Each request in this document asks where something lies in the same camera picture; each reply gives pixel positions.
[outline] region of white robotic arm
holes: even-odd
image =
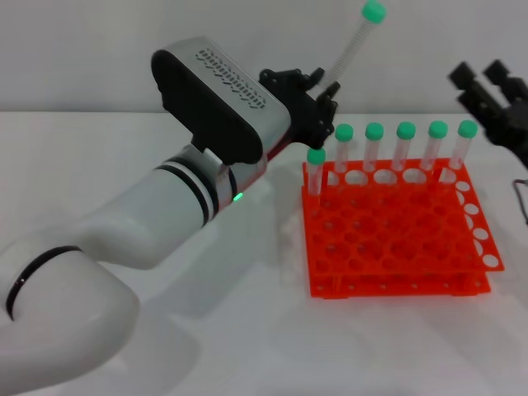
[[[212,42],[182,41],[153,57],[163,105],[192,144],[128,191],[71,224],[0,254],[0,395],[70,380],[115,355],[133,332],[134,292],[97,262],[146,270],[210,222],[288,143],[320,148],[333,132],[334,85],[298,70],[253,81]]]

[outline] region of green test tube cap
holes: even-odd
[[[459,125],[459,135],[466,139],[472,139],[477,135],[479,126],[476,122],[465,120]]]
[[[402,140],[410,140],[416,134],[416,126],[412,122],[404,121],[398,125],[396,135]]]
[[[324,148],[320,148],[319,150],[309,148],[306,159],[312,165],[323,165],[325,159],[327,159],[327,153],[324,151]]]
[[[361,10],[361,15],[368,22],[379,25],[387,16],[387,8],[377,0],[368,0]]]
[[[444,121],[433,121],[429,126],[429,136],[434,139],[444,139],[449,127]]]
[[[368,140],[381,140],[383,138],[383,126],[379,122],[371,122],[366,126],[365,136]]]
[[[340,142],[349,142],[354,136],[354,128],[349,124],[340,124],[336,128],[336,139]]]

